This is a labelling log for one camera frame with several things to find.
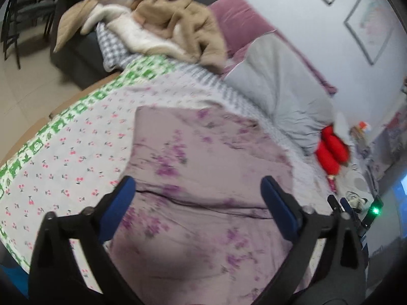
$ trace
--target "blue object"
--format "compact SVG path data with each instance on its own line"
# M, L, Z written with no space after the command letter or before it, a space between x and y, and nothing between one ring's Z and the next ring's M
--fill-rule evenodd
M28 298L28 274L20 266L9 268L0 265L0 268L7 274L16 288Z
M100 243L109 241L119 227L130 203L136 192L136 182L133 178L127 178L121 186L111 205L100 219L100 230L98 240Z
M263 178L260 184L260 191L281 235L288 241L296 241L301 226L289 207L281 199L281 188L277 189L270 180Z

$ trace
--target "tan blanket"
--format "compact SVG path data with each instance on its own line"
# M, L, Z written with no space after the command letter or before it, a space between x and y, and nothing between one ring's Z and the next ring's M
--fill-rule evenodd
M215 73L223 70L226 47L216 19L206 6L192 0L83 0L62 15L54 52L72 38L98 3L131 8L134 19L142 20L146 29L179 44L188 54L185 60Z

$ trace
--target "dark sofa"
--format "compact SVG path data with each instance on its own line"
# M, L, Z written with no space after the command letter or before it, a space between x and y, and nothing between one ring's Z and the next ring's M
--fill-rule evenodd
M96 32L92 31L82 36L79 31L62 47L54 53L56 35L61 16L68 8L81 0L58 0L54 23L50 35L51 62L64 72L79 87L85 89L93 83L107 77L110 73L103 68L102 53L97 42ZM209 5L216 0L195 0Z

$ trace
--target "pink floral fabric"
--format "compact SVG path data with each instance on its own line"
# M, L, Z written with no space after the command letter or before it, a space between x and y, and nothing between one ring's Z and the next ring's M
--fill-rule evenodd
M251 304L290 250L260 195L292 191L285 151L222 109L141 107L124 174L137 193L110 246L149 305ZM309 275L301 288L309 282Z

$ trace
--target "blue gripper pad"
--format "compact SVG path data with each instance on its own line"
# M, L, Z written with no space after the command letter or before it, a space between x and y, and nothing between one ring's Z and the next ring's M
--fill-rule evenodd
M120 183L114 192L118 191L115 198L100 219L99 242L103 243L113 238L114 233L119 227L130 203L136 192L136 182L133 178L127 178Z
M261 180L260 191L281 235L284 239L295 242L302 228L301 207L297 201L292 195L284 192L270 176Z

